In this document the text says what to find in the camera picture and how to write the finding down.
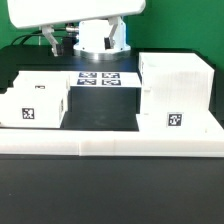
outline white box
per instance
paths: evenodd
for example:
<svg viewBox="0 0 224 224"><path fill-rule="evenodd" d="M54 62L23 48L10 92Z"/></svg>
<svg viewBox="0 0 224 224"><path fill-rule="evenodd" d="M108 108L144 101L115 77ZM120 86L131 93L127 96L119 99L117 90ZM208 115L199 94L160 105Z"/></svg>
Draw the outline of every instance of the white box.
<svg viewBox="0 0 224 224"><path fill-rule="evenodd" d="M59 128L67 110L67 90L8 88L0 104L0 127Z"/></svg>
<svg viewBox="0 0 224 224"><path fill-rule="evenodd" d="M66 71L19 71L13 82L14 89L21 92L46 91L49 94L64 94L65 111L68 109L68 92L70 91L70 74Z"/></svg>
<svg viewBox="0 0 224 224"><path fill-rule="evenodd" d="M194 53L140 53L139 70L140 130L207 130L214 76L207 63Z"/></svg>

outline green background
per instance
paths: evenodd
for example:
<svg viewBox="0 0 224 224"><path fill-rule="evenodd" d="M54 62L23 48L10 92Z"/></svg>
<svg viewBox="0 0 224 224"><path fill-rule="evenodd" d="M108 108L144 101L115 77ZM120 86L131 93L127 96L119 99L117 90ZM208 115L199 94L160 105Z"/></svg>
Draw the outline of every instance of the green background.
<svg viewBox="0 0 224 224"><path fill-rule="evenodd" d="M224 0L147 0L142 14L125 21L132 47L193 49L224 70ZM7 1L2 0L0 48L30 31L11 24ZM38 38L28 43L38 44Z"/></svg>

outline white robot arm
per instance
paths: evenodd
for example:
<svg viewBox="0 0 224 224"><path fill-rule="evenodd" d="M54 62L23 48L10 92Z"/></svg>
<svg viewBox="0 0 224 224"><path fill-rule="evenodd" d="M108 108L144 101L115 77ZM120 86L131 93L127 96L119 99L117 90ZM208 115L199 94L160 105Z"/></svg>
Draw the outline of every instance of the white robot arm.
<svg viewBox="0 0 224 224"><path fill-rule="evenodd" d="M17 28L41 26L55 56L58 42L52 25L82 21L74 51L92 59L113 59L130 50L120 17L141 13L145 5L145 0L8 0L11 22Z"/></svg>

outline white block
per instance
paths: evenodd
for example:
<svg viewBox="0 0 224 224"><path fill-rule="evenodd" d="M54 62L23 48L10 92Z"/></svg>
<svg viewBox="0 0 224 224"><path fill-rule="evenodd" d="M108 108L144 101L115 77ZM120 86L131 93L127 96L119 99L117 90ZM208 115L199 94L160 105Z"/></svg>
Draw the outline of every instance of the white block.
<svg viewBox="0 0 224 224"><path fill-rule="evenodd" d="M207 63L194 53L140 53L139 70L141 130L207 129L214 76Z"/></svg>
<svg viewBox="0 0 224 224"><path fill-rule="evenodd" d="M67 110L67 90L8 88L0 104L1 127L59 128Z"/></svg>

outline black and white square marker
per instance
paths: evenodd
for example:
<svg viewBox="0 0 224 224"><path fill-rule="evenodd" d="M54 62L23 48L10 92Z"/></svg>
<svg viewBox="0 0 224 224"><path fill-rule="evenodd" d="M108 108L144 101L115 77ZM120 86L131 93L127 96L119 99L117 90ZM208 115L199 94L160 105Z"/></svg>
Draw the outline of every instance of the black and white square marker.
<svg viewBox="0 0 224 224"><path fill-rule="evenodd" d="M102 80L103 86L121 86L121 81L117 79Z"/></svg>
<svg viewBox="0 0 224 224"><path fill-rule="evenodd" d="M23 119L34 120L34 108L22 108Z"/></svg>
<svg viewBox="0 0 224 224"><path fill-rule="evenodd" d="M119 79L120 78L120 74L119 73L102 73L102 78L104 79Z"/></svg>
<svg viewBox="0 0 224 224"><path fill-rule="evenodd" d="M168 126L180 127L182 125L183 114L168 113Z"/></svg>
<svg viewBox="0 0 224 224"><path fill-rule="evenodd" d="M80 72L79 78L97 78L96 72Z"/></svg>
<svg viewBox="0 0 224 224"><path fill-rule="evenodd" d="M94 86L96 85L96 79L78 79L77 85Z"/></svg>

